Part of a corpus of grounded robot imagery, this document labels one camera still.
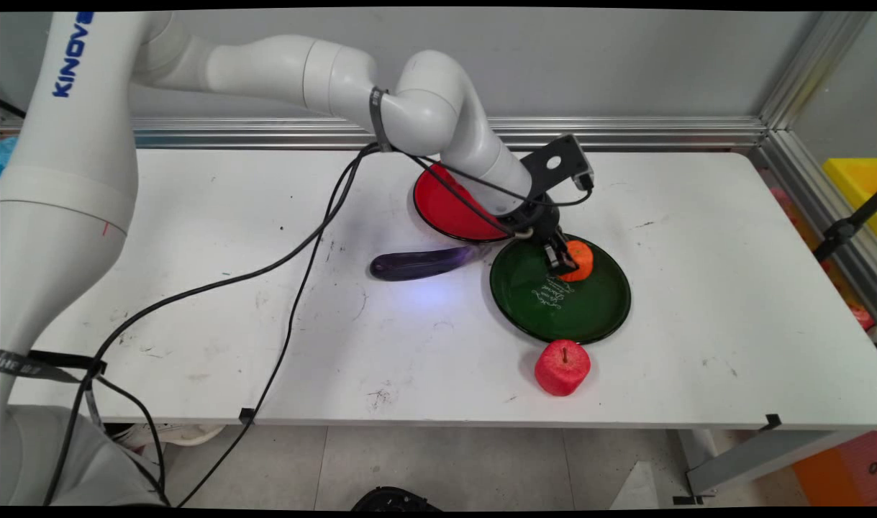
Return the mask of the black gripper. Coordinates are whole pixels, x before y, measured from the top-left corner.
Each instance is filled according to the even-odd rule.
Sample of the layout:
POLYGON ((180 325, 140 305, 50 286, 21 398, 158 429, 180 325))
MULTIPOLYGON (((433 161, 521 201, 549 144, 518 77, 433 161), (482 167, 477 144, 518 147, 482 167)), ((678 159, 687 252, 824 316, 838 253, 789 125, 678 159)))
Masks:
POLYGON ((560 209, 549 204, 553 200, 543 194, 534 202, 523 202, 518 209, 504 216, 494 217, 501 232, 513 234, 537 248, 544 248, 547 271, 562 275, 562 253, 568 252, 569 240, 560 228, 560 209))

